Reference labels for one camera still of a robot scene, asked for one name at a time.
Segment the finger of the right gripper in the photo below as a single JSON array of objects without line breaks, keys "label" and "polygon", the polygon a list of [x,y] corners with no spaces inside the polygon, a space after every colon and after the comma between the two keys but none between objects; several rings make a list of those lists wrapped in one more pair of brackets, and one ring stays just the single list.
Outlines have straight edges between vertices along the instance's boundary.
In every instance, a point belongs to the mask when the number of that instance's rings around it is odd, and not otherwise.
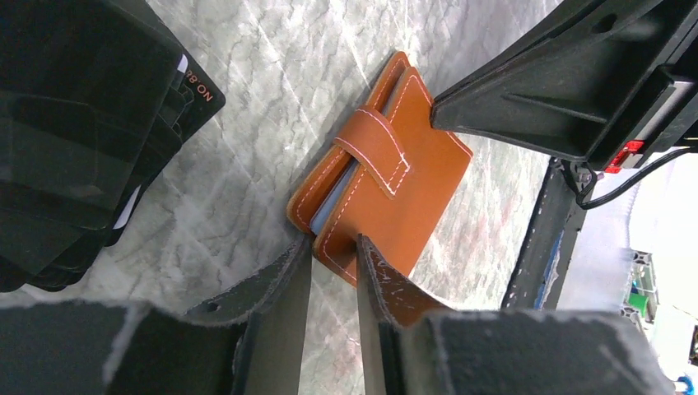
[{"label": "finger of the right gripper", "polygon": [[697,3],[564,1],[440,94],[431,122],[595,170],[694,147]]}]

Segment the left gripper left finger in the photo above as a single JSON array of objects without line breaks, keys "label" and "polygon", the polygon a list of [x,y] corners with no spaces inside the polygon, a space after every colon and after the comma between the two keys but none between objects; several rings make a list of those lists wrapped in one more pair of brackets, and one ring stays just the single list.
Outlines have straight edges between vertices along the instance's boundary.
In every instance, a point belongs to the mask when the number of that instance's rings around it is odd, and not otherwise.
[{"label": "left gripper left finger", "polygon": [[272,263],[185,314],[68,301],[1,312],[4,394],[294,394],[312,253]]}]

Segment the brown leather card holder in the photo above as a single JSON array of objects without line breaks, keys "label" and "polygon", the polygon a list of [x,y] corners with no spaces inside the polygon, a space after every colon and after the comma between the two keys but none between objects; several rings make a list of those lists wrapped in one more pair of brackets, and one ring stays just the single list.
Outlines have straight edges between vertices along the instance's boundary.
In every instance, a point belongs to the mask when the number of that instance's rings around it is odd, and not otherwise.
[{"label": "brown leather card holder", "polygon": [[286,208],[314,238],[315,258],[356,284],[355,243],[368,236],[401,274],[416,262],[472,159],[452,132],[430,125],[433,100],[396,52]]}]

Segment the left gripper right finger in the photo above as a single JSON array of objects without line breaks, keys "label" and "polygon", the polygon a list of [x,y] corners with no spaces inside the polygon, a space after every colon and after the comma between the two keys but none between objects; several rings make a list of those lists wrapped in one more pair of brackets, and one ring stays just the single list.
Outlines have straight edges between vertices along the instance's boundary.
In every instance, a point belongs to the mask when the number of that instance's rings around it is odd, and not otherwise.
[{"label": "left gripper right finger", "polygon": [[457,311],[356,243],[368,394],[672,394],[644,335],[619,314]]}]

